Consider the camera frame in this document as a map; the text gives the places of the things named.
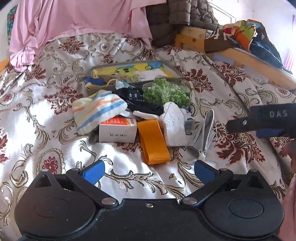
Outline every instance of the striped towel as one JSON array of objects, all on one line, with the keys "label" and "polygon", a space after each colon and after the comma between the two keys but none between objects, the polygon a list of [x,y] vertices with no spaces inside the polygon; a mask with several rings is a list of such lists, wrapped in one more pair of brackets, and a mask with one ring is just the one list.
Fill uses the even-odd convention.
[{"label": "striped towel", "polygon": [[119,115],[128,107],[127,103],[111,91],[100,90],[87,98],[72,103],[78,135],[94,130],[101,122]]}]

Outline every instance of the pink curtain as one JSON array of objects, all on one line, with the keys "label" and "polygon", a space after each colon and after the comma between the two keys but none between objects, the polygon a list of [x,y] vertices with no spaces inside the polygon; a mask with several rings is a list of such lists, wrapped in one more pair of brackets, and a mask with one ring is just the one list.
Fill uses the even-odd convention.
[{"label": "pink curtain", "polygon": [[[296,34],[296,19],[295,19],[295,15],[293,15],[293,22],[292,22],[292,38],[293,39],[295,39],[294,38],[295,34]],[[291,71],[294,61],[295,61],[294,49],[295,49],[294,45],[290,47],[288,56],[287,56],[285,63],[284,63],[285,69],[290,70],[290,71]]]}]

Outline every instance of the gray pouch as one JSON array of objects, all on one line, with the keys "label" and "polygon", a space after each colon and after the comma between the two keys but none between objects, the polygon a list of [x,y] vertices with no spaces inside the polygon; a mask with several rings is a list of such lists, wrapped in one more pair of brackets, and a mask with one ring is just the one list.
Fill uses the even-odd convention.
[{"label": "gray pouch", "polygon": [[188,147],[196,150],[199,153],[198,159],[204,161],[205,154],[210,147],[210,144],[216,133],[213,131],[214,125],[214,110],[207,111],[205,119],[201,122],[198,128],[191,135]]}]

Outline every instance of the wooden bed frame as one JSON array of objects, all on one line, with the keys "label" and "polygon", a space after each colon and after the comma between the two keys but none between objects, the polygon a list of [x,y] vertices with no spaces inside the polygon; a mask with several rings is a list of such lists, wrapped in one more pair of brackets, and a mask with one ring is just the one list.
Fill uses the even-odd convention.
[{"label": "wooden bed frame", "polygon": [[[175,38],[175,46],[205,53],[204,39],[206,32],[206,29],[184,27]],[[261,61],[254,55],[238,49],[231,48],[217,53],[226,58],[232,59],[234,61],[234,66],[247,66],[248,68],[267,77],[269,79],[269,83],[287,90],[292,90],[292,92],[296,94],[296,79],[285,71],[276,69]],[[207,55],[210,58],[213,58],[214,53],[207,53]]]}]

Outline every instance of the box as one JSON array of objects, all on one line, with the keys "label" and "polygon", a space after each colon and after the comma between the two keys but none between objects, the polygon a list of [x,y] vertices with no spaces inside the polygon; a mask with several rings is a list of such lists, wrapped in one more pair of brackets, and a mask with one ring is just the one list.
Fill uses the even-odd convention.
[{"label": "box", "polygon": [[99,142],[134,143],[137,129],[136,119],[116,116],[99,124]]}]

